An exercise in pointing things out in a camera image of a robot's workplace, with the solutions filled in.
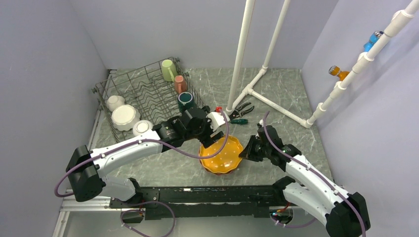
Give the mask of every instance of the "orange valve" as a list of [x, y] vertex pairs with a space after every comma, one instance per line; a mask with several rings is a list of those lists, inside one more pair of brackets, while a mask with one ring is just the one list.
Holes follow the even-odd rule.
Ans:
[[349, 74], [349, 72], [348, 71], [342, 72], [338, 66], [333, 65], [329, 69], [329, 74], [332, 76], [336, 76], [340, 79], [340, 81], [343, 81], [345, 77]]

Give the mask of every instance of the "cable tie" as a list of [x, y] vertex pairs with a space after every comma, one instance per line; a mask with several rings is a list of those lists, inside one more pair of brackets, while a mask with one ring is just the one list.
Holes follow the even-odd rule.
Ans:
[[306, 170], [310, 170], [311, 169], [311, 163], [310, 162], [308, 162], [308, 163], [306, 163], [306, 165], [307, 165], [307, 167], [305, 168]]

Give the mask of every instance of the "light purple wall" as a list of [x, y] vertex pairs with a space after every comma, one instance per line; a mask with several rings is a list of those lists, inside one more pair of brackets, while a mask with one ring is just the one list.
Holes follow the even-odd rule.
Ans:
[[[409, 0], [340, 0], [302, 69], [314, 109], [362, 45]], [[333, 177], [367, 200], [369, 237], [418, 236], [419, 19], [414, 18], [317, 121]]]
[[1, 1], [0, 32], [0, 236], [48, 237], [107, 71], [67, 0]]
[[[71, 0], [109, 69], [168, 56], [186, 67], [233, 67], [245, 0]], [[302, 68], [337, 0], [293, 0], [270, 67]], [[260, 67], [283, 1], [256, 1], [243, 67]]]

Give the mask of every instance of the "green mug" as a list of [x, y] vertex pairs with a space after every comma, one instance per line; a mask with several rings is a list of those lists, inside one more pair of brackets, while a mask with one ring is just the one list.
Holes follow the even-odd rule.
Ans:
[[194, 96], [189, 92], [180, 93], [177, 97], [177, 104], [181, 113], [195, 106]]
[[170, 60], [166, 59], [162, 62], [162, 74], [166, 81], [174, 81], [177, 76], [176, 65]]

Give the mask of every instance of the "pink cup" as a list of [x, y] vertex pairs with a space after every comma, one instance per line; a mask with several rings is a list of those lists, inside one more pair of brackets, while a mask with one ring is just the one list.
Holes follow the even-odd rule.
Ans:
[[186, 92], [188, 89], [188, 86], [186, 85], [186, 80], [183, 78], [183, 76], [176, 76], [174, 78], [174, 90], [180, 94], [183, 92]]

